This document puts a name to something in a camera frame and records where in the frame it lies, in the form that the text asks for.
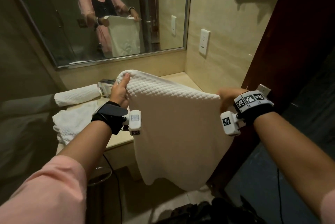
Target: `white towel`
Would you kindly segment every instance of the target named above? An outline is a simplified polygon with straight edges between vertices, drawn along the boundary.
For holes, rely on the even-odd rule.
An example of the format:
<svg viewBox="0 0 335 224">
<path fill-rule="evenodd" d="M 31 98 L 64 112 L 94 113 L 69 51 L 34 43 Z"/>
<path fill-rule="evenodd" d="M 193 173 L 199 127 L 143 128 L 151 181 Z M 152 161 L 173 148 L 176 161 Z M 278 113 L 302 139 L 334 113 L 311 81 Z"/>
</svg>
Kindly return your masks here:
<svg viewBox="0 0 335 224">
<path fill-rule="evenodd" d="M 123 57 L 140 53 L 140 23 L 134 18 L 106 16 L 111 36 L 113 57 Z"/>
<path fill-rule="evenodd" d="M 67 145 L 86 125 L 91 122 L 92 114 L 98 109 L 98 101 L 91 101 L 69 111 L 61 110 L 52 117 L 54 130 L 59 143 Z"/>
<path fill-rule="evenodd" d="M 165 177 L 184 190 L 199 189 L 233 140 L 220 121 L 220 97 L 136 70 L 117 82 L 127 72 L 129 108 L 142 114 L 134 147 L 144 182 Z"/>
<path fill-rule="evenodd" d="M 59 107 L 87 102 L 101 96 L 98 84 L 76 88 L 70 91 L 55 94 L 55 101 Z"/>
</svg>

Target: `finger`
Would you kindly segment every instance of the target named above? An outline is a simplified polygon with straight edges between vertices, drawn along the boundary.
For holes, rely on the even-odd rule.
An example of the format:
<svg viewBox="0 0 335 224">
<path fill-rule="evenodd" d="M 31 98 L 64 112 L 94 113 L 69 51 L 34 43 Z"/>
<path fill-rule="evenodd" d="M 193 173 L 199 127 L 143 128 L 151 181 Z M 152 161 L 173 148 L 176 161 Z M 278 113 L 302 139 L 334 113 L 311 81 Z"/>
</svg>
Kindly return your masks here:
<svg viewBox="0 0 335 224">
<path fill-rule="evenodd" d="M 130 74 L 129 73 L 126 73 L 124 76 L 123 76 L 123 79 L 121 80 L 120 82 L 120 87 L 124 87 L 126 88 L 127 84 L 129 83 L 130 81 Z"/>
</svg>

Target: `cable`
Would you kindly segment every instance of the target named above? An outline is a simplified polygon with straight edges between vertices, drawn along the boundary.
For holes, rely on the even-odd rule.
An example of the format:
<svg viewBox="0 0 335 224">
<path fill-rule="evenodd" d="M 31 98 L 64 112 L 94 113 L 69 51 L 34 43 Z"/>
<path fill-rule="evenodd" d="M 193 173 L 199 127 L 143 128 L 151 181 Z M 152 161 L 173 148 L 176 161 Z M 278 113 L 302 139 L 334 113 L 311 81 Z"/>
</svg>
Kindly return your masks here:
<svg viewBox="0 0 335 224">
<path fill-rule="evenodd" d="M 122 202 L 121 202 L 121 194 L 120 194 L 120 182 L 119 182 L 119 178 L 116 175 L 114 169 L 111 167 L 111 164 L 109 163 L 107 157 L 105 156 L 105 154 L 103 154 L 103 157 L 105 158 L 105 160 L 107 161 L 109 167 L 111 168 L 112 173 L 115 175 L 115 178 L 118 182 L 118 194 L 119 194 L 119 205 L 120 205 L 120 224 L 122 224 Z"/>
<path fill-rule="evenodd" d="M 278 193 L 279 193 L 279 213 L 280 213 L 280 220 L 281 220 L 281 224 L 284 224 L 284 221 L 283 221 L 283 212 L 282 212 L 282 206 L 281 206 L 281 193 L 280 193 L 280 181 L 279 181 L 279 168 L 277 168 L 277 182 L 278 182 Z"/>
</svg>

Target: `light switch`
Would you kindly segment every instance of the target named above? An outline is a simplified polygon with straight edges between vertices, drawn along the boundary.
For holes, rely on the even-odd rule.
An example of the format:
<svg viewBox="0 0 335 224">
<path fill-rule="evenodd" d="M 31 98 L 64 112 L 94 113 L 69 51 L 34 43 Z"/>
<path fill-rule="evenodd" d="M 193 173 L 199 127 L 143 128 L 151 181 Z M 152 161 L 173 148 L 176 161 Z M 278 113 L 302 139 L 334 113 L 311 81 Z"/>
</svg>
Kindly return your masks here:
<svg viewBox="0 0 335 224">
<path fill-rule="evenodd" d="M 199 52 L 202 55 L 204 55 L 204 56 L 206 56 L 206 54 L 207 54 L 207 46 L 208 46 L 208 42 L 209 42 L 209 34 L 210 34 L 210 31 L 208 31 L 206 29 L 202 29 L 201 30 Z"/>
<path fill-rule="evenodd" d="M 171 33 L 175 36 L 176 35 L 176 16 L 171 15 Z"/>
</svg>

